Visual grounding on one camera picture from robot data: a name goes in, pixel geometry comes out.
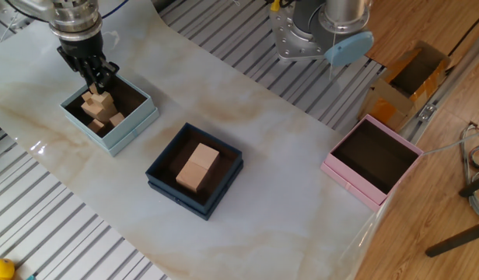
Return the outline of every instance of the black metal stand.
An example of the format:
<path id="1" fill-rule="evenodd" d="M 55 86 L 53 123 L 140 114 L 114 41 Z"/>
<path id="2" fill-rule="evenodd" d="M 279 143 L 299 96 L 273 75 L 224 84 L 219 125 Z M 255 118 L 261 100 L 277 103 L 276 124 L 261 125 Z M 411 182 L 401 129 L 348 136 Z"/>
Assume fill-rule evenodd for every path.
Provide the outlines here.
<path id="1" fill-rule="evenodd" d="M 467 185 L 464 189 L 460 190 L 459 195 L 462 196 L 463 198 L 468 198 L 475 191 L 479 190 L 479 178 L 476 179 L 473 183 Z"/>
<path id="2" fill-rule="evenodd" d="M 479 190 L 479 178 L 476 179 L 473 183 L 467 185 L 464 189 L 462 189 L 459 192 L 459 195 L 463 198 L 468 198 L 473 195 L 473 193 L 477 190 Z M 429 247 L 425 253 L 426 255 L 428 255 L 428 257 L 436 257 L 440 254 L 445 253 L 448 250 L 452 250 L 453 248 L 457 248 L 478 238 L 479 225 L 476 225 L 468 230 L 465 230 L 461 233 L 456 234 L 455 236 L 450 237 L 447 240 L 443 240 L 442 242 Z"/>
<path id="3" fill-rule="evenodd" d="M 442 242 L 429 247 L 426 250 L 426 255 L 428 255 L 428 257 L 436 257 L 442 253 L 445 253 L 448 250 L 452 250 L 453 248 L 457 248 L 478 238 L 479 225 L 476 225 L 468 230 L 465 230 L 461 233 L 456 234 L 455 236 L 450 237 L 447 240 L 443 240 Z"/>

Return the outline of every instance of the yellow object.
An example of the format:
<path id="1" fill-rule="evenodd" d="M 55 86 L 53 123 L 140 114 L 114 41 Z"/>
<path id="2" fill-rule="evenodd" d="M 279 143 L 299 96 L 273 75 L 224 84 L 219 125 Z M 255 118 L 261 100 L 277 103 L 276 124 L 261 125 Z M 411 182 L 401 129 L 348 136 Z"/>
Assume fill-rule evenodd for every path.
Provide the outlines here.
<path id="1" fill-rule="evenodd" d="M 272 12 L 279 11 L 279 0 L 274 0 L 274 2 L 271 4 L 271 11 Z"/>
<path id="2" fill-rule="evenodd" d="M 15 265 L 9 259 L 0 259 L 0 280 L 11 280 L 15 274 Z"/>

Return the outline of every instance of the pink box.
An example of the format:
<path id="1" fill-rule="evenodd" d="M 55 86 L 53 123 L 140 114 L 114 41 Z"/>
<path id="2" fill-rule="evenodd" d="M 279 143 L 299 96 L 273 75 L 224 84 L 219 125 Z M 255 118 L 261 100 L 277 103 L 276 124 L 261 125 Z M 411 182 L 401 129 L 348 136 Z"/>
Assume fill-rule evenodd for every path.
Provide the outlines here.
<path id="1" fill-rule="evenodd" d="M 423 152 L 374 117 L 365 116 L 320 167 L 377 211 Z"/>

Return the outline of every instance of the striped metal floor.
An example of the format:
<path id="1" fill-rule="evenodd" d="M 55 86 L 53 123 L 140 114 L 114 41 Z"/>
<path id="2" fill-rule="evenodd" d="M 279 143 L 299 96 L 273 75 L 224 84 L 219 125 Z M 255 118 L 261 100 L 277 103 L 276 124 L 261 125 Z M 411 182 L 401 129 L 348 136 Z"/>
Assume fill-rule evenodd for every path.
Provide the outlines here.
<path id="1" fill-rule="evenodd" d="M 16 13 L 4 0 L 0 0 L 0 41 L 10 38 L 32 21 Z"/>
<path id="2" fill-rule="evenodd" d="M 166 279 L 89 206 L 0 131 L 0 258 L 16 280 Z"/>
<path id="3" fill-rule="evenodd" d="M 263 0 L 176 0 L 160 16 L 173 30 L 342 134 L 357 123 L 367 89 L 384 69 L 361 58 L 332 69 L 330 79 L 325 60 L 280 60 Z"/>

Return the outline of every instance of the cable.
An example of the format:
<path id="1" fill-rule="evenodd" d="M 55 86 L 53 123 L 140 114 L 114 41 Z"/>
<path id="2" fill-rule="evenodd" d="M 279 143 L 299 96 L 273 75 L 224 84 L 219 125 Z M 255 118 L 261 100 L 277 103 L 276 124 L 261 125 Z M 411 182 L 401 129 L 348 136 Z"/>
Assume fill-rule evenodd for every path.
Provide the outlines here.
<path id="1" fill-rule="evenodd" d="M 19 10 L 18 8 L 16 8 L 9 0 L 5 0 L 5 2 L 8 3 L 8 5 L 12 6 L 12 8 L 14 8 L 17 12 L 21 13 L 22 15 L 27 16 L 27 17 L 30 17 L 31 19 L 38 20 L 38 21 L 43 22 L 43 23 L 47 23 L 47 21 L 42 20 L 42 19 L 40 19 L 40 18 L 38 18 L 38 17 L 36 17 L 36 16 L 31 16 L 31 15 L 29 15 L 29 14 L 26 14 L 26 13 L 22 12 L 21 10 Z"/>
<path id="2" fill-rule="evenodd" d="M 476 136 L 478 136 L 478 135 L 479 135 L 479 132 L 478 132 L 478 133 L 475 133 L 475 134 L 473 134 L 473 135 L 467 136 L 466 138 L 462 138 L 462 139 L 460 139 L 459 141 L 457 141 L 457 142 L 455 142 L 455 143 L 453 143 L 453 144 L 447 145 L 447 146 L 445 146 L 445 147 L 442 147 L 442 148 L 438 148 L 438 149 L 434 149 L 434 150 L 425 152 L 425 153 L 423 153 L 423 156 L 432 154 L 432 153 L 434 153 L 434 152 L 441 152 L 441 151 L 443 151 L 443 150 L 450 149 L 450 148 L 452 148 L 452 147 L 454 147 L 454 146 L 456 146 L 456 145 L 459 145 L 459 144 L 461 144 L 461 143 L 464 143 L 466 140 L 469 140 L 469 139 L 471 139 L 471 138 L 473 138 L 473 137 L 476 137 Z"/>
<path id="3" fill-rule="evenodd" d="M 476 146 L 474 147 L 474 149 L 471 150 L 470 152 L 470 162 L 471 164 L 473 164 L 473 166 L 477 169 L 479 169 L 479 163 L 476 162 L 476 160 L 474 160 L 474 154 L 476 154 L 477 152 L 479 152 L 479 146 Z"/>
<path id="4" fill-rule="evenodd" d="M 283 4 L 283 1 L 280 0 L 280 1 L 279 1 L 279 6 L 280 6 L 281 8 L 286 8 L 286 7 L 288 7 L 289 5 L 291 5 L 294 1 L 296 1 L 296 0 L 288 0 L 285 4 Z"/>
<path id="5" fill-rule="evenodd" d="M 3 33 L 3 36 L 1 36 L 0 43 L 5 39 L 6 34 L 9 31 L 9 28 L 12 27 L 13 23 L 15 22 L 16 17 L 19 15 L 19 13 L 15 12 L 15 16 L 13 16 L 12 22 L 9 23 L 8 27 L 6 28 L 5 32 Z"/>
<path id="6" fill-rule="evenodd" d="M 115 7 L 115 9 L 111 10 L 111 12 L 108 12 L 105 16 L 102 16 L 102 19 L 106 19 L 107 17 L 111 16 L 114 12 L 116 12 L 118 9 L 122 8 L 125 3 L 129 2 L 129 0 L 124 0 L 120 5 Z"/>
<path id="7" fill-rule="evenodd" d="M 461 135 L 461 140 L 467 140 L 469 138 L 471 138 L 471 136 L 474 136 L 474 135 L 479 135 L 479 132 L 477 134 L 474 134 L 474 135 L 471 135 L 469 137 L 466 137 L 466 134 L 469 130 L 471 129 L 476 129 L 479 131 L 479 128 L 477 128 L 476 126 L 470 124 L 468 125 L 462 135 Z M 479 172 L 477 172 L 476 174 L 474 174 L 473 177 L 470 176 L 470 163 L 469 163 L 469 159 L 467 158 L 467 153 L 466 153 L 466 147 L 464 145 L 464 142 L 461 142 L 460 144 L 460 148 L 461 148 L 461 152 L 463 154 L 463 163 L 464 163 L 464 176 L 465 176 L 465 180 L 466 180 L 466 185 L 469 185 L 471 184 L 473 181 L 475 181 L 476 179 L 479 178 Z M 471 208 L 474 210 L 475 213 L 477 213 L 477 215 L 479 215 L 479 198 L 478 196 L 476 195 L 476 191 L 473 193 L 473 195 L 471 195 L 469 198 L 468 198 L 468 201 L 470 202 L 470 205 L 471 205 Z"/>
<path id="8" fill-rule="evenodd" d="M 43 19 L 40 19 L 36 16 L 32 16 L 32 15 L 29 15 L 25 12 L 22 12 L 21 10 L 19 10 L 18 8 L 16 8 L 9 0 L 5 0 L 6 3 L 8 3 L 8 5 L 12 6 L 12 8 L 14 8 L 17 12 L 21 13 L 22 15 L 26 16 L 26 17 L 29 17 L 31 19 L 35 19 L 37 21 L 40 21 L 42 23 L 47 23 L 46 20 L 43 20 Z M 108 16 L 111 16 L 114 12 L 116 12 L 118 9 L 122 8 L 123 5 L 125 5 L 125 3 L 129 2 L 129 0 L 124 0 L 120 5 L 118 5 L 117 7 L 115 7 L 115 9 L 111 10 L 110 12 L 108 12 L 105 16 L 102 16 L 101 18 L 102 19 L 105 19 L 107 18 Z"/>

